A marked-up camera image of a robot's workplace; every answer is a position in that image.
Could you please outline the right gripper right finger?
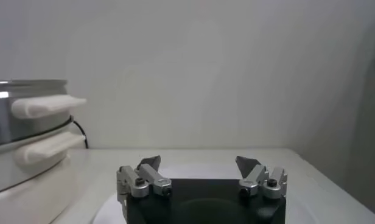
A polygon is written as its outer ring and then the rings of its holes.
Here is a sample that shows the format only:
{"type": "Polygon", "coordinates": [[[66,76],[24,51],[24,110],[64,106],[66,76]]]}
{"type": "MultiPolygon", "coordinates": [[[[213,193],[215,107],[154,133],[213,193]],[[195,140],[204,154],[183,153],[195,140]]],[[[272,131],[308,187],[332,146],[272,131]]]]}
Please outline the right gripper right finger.
{"type": "Polygon", "coordinates": [[[236,164],[242,175],[239,180],[239,195],[251,198],[257,194],[277,200],[287,195],[287,173],[282,167],[274,167],[272,173],[258,160],[236,156],[236,164]]]}

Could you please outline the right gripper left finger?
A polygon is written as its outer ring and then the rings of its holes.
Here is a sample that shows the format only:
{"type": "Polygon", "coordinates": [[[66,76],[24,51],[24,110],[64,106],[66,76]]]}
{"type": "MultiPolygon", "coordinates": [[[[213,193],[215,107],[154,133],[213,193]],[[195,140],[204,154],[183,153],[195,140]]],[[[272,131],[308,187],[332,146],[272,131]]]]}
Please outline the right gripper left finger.
{"type": "Polygon", "coordinates": [[[159,172],[159,155],[144,158],[136,166],[120,166],[116,172],[117,200],[121,204],[124,219],[128,219],[128,199],[142,199],[151,193],[163,198],[172,195],[172,180],[159,172]]]}

